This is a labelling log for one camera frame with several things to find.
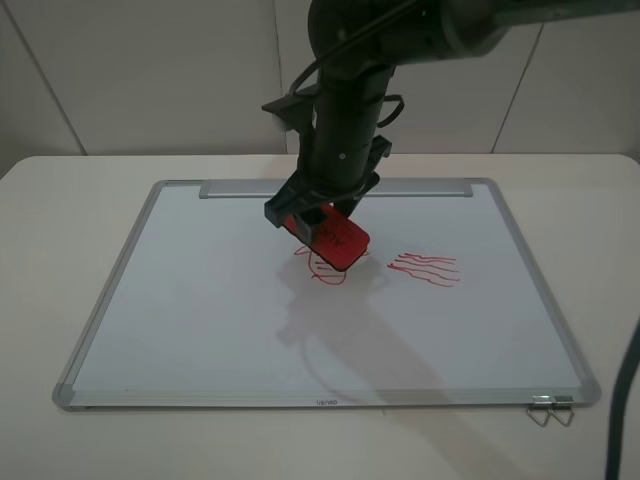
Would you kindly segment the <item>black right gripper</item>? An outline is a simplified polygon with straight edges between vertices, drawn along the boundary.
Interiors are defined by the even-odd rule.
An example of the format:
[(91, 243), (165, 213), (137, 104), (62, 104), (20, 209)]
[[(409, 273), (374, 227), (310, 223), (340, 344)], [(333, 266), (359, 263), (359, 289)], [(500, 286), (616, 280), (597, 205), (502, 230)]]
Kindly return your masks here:
[(312, 126), (299, 134), (295, 172), (264, 205), (266, 219), (310, 247), (332, 204), (349, 218), (380, 180), (375, 172), (391, 143), (376, 130), (395, 119), (379, 119), (395, 69), (378, 65), (352, 79), (322, 71), (318, 82), (294, 94), (315, 94)]

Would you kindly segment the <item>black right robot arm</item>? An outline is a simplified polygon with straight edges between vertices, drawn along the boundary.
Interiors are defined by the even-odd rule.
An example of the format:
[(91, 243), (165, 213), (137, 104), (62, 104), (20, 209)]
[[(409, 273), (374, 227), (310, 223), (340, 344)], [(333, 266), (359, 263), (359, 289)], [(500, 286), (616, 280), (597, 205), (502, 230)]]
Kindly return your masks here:
[(264, 105), (299, 135), (295, 172), (267, 202), (281, 226), (329, 203), (350, 215), (379, 181), (391, 144), (379, 135), (402, 112), (387, 88), (397, 67), (476, 58), (514, 26), (636, 11), (636, 1), (314, 1), (314, 61)]

